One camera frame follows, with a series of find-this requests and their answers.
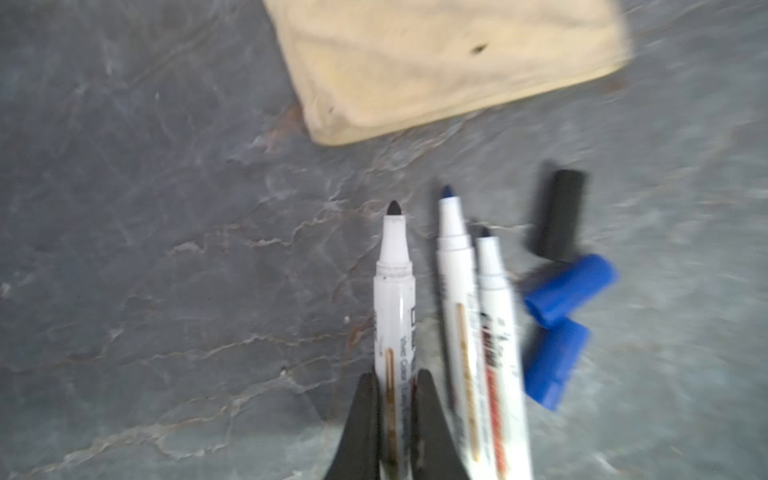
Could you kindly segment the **blue pen cap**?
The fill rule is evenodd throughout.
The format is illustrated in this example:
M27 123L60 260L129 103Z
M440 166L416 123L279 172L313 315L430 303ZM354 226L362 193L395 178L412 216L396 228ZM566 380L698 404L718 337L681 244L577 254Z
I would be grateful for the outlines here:
M607 259L586 255L526 294L523 303L540 327L551 330L618 278L617 269Z
M525 393L547 410L556 411L590 336L587 327L567 317L546 329L525 369Z

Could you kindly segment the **beige work glove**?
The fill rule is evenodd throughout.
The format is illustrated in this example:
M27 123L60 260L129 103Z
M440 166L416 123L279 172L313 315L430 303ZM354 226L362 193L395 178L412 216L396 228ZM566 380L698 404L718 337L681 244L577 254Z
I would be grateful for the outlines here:
M351 144L609 75L614 1L268 1L312 140Z

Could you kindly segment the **black pen cap right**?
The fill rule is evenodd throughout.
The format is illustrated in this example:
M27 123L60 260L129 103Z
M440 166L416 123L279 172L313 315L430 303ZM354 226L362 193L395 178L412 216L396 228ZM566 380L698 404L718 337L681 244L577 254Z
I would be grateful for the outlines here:
M588 178L583 170L546 165L536 190L527 240L533 254L559 262L568 262L577 256Z

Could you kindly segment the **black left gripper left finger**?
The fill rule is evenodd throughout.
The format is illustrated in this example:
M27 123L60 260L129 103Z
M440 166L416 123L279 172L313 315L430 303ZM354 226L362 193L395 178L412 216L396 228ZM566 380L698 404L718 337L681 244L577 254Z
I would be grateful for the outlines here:
M360 376L325 480L379 480L379 393L376 375Z

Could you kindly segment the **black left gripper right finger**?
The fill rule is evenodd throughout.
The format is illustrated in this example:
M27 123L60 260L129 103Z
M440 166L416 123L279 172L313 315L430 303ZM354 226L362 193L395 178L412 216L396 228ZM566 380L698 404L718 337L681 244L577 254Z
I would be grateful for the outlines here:
M468 480L453 443L434 378L427 369L415 376L412 399L411 470L416 480Z

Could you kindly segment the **white marker pen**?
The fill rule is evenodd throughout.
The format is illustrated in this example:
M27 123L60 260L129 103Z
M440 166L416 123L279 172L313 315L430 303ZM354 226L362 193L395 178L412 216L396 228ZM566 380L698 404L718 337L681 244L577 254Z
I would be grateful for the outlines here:
M532 480L514 292L500 240L486 227L479 230L476 253L496 475Z
M453 393L455 440L471 479L496 477L475 251L460 197L449 185L438 202L437 262Z
M373 293L381 462L387 479L410 479L415 277L406 217L396 201L390 202L383 218Z

